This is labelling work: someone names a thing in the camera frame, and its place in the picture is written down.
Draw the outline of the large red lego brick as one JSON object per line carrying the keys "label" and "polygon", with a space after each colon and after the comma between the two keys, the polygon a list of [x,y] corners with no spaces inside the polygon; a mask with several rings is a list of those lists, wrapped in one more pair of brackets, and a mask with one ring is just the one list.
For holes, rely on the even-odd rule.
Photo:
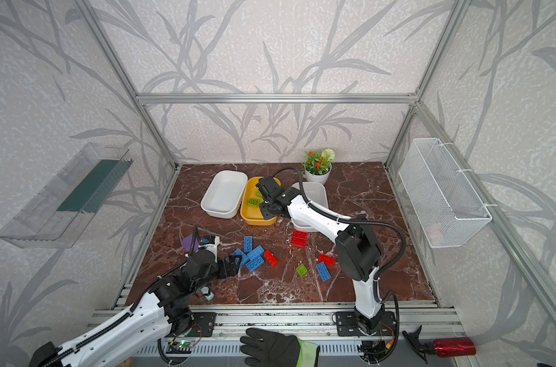
{"label": "large red lego brick", "polygon": [[294,230],[291,236],[290,244],[293,247],[305,249],[308,245],[308,233]]}

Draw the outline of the small green lego square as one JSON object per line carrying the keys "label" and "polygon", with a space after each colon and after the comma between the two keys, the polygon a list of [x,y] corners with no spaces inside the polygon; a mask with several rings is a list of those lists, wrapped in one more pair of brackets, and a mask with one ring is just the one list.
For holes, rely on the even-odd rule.
{"label": "small green lego square", "polygon": [[307,270],[307,268],[306,268],[304,265],[298,266],[298,267],[296,268],[296,271],[297,271],[297,274],[298,274],[300,277],[304,277],[305,275],[308,274],[308,270]]}

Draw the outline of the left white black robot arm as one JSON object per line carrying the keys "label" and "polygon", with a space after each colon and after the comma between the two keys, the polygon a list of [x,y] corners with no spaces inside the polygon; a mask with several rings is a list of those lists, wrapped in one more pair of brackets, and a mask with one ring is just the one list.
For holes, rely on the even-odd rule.
{"label": "left white black robot arm", "polygon": [[155,340],[186,332],[194,324],[189,308],[193,296],[210,298],[212,281],[231,278],[241,268],[241,254],[218,258],[219,244],[219,237],[200,238],[194,231],[186,259],[147,286],[133,304],[58,347],[44,344],[29,364],[116,366]]}

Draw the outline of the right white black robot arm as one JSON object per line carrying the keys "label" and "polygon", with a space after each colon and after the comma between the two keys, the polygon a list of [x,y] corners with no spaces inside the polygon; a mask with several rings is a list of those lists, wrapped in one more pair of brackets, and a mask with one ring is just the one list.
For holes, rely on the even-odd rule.
{"label": "right white black robot arm", "polygon": [[[256,184],[263,199],[260,212],[264,220],[284,217],[303,222],[335,244],[339,266],[353,280],[358,327],[363,334],[373,335],[385,312],[385,301],[380,296],[380,275],[405,254],[405,234],[393,224],[360,217],[354,219],[329,210],[309,199],[301,181],[297,188],[284,187],[277,183],[276,175],[262,177]],[[384,265],[381,263],[383,249],[374,232],[375,226],[392,230],[400,239],[400,250]]]}

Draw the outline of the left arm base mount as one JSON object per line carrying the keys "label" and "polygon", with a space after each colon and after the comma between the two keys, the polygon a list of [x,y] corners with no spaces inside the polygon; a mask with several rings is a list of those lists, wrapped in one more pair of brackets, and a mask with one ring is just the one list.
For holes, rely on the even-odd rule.
{"label": "left arm base mount", "polygon": [[216,316],[215,312],[190,312],[172,324],[171,333],[178,337],[211,337]]}

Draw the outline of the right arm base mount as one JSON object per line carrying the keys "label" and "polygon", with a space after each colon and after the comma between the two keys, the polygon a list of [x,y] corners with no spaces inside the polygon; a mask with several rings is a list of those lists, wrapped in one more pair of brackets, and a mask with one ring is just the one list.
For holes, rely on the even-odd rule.
{"label": "right arm base mount", "polygon": [[380,310],[372,319],[366,319],[355,311],[339,311],[333,314],[338,336],[382,336],[396,335],[397,320],[393,311]]}

